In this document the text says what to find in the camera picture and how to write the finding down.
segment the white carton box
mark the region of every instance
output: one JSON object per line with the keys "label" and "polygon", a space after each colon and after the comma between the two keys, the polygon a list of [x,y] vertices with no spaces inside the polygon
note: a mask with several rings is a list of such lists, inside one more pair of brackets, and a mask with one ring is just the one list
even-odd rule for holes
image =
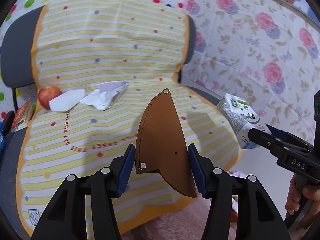
{"label": "white carton box", "polygon": [[225,94],[217,105],[225,118],[229,121],[241,149],[254,149],[259,145],[250,141],[248,132],[252,128],[271,134],[266,124],[260,121],[260,117],[253,111],[247,102],[230,94]]}

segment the silver screw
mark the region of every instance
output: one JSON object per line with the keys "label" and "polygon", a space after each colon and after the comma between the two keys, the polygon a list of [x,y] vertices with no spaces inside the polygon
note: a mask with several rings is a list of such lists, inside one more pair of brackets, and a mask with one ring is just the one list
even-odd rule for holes
{"label": "silver screw", "polygon": [[220,175],[220,174],[222,174],[222,169],[214,168],[213,173]]}
{"label": "silver screw", "polygon": [[140,163],[140,165],[139,165],[139,169],[142,171],[145,170],[146,167],[147,167],[147,165],[145,163]]}
{"label": "silver screw", "polygon": [[110,168],[106,167],[101,170],[101,173],[108,174],[110,171],[111,171]]}
{"label": "silver screw", "polygon": [[257,178],[253,175],[249,175],[248,180],[250,180],[251,182],[255,182]]}
{"label": "silver screw", "polygon": [[73,175],[73,174],[71,174],[71,175],[69,175],[69,176],[67,177],[67,180],[73,181],[75,178],[76,178],[76,176]]}

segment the yellow and white striped fabric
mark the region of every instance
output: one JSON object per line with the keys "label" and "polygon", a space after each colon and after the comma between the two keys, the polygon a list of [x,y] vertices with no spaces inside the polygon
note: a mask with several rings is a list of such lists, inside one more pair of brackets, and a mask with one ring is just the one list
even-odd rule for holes
{"label": "yellow and white striped fabric", "polygon": [[[216,166],[230,168],[239,147],[228,121],[208,101],[174,80],[188,50],[188,16],[173,8],[127,0],[64,0],[44,7],[32,49],[38,88],[92,90],[106,81],[126,80],[129,89],[106,111],[77,105],[69,113],[37,106],[22,146],[17,173],[21,222],[31,234],[68,174],[94,174],[135,144],[142,114],[169,88],[186,143]],[[113,199],[121,233],[193,199],[175,192],[158,174],[136,175]],[[93,237],[90,198],[88,237]]]}

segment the brown leather knife sheath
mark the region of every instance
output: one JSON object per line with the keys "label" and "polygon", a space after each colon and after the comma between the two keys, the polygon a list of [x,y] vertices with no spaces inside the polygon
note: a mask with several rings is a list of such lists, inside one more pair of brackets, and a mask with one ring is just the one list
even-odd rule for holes
{"label": "brown leather knife sheath", "polygon": [[197,197],[186,141],[168,88],[151,100],[138,129],[136,173],[149,172],[158,172],[179,193]]}

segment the crumpled white tissue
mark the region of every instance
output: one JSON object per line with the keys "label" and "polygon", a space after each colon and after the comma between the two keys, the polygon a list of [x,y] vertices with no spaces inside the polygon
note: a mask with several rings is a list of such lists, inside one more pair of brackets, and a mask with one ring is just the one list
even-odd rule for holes
{"label": "crumpled white tissue", "polygon": [[103,111],[114,105],[114,103],[127,90],[129,82],[111,81],[98,85],[98,88],[83,98],[80,103],[94,106],[96,109]]}

